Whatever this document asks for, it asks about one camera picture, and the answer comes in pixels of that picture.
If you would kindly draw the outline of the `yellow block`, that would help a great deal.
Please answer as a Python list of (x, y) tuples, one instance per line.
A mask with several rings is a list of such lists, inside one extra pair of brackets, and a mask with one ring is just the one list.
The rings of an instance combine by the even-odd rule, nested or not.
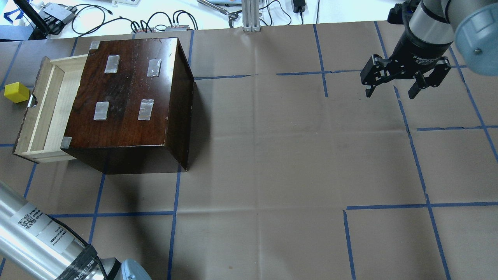
[(4, 96), (14, 103), (24, 102), (30, 99), (30, 89), (20, 82), (5, 85)]

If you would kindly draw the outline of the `aluminium frame post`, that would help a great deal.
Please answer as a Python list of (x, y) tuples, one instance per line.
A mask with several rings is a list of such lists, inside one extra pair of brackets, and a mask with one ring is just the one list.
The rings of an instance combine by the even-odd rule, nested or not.
[(242, 29), (244, 32), (260, 31), (259, 0), (242, 0)]

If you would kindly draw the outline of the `dark wooden drawer cabinet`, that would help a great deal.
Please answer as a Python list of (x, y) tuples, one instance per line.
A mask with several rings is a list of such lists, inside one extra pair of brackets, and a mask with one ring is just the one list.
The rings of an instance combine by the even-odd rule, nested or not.
[(185, 171), (194, 88), (178, 38), (100, 41), (61, 150), (104, 174)]

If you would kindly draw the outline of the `light wooden drawer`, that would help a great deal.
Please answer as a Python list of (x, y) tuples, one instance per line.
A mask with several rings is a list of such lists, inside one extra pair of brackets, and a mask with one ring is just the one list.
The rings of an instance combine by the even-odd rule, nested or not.
[(87, 55), (42, 59), (12, 153), (34, 163), (70, 161), (61, 149)]

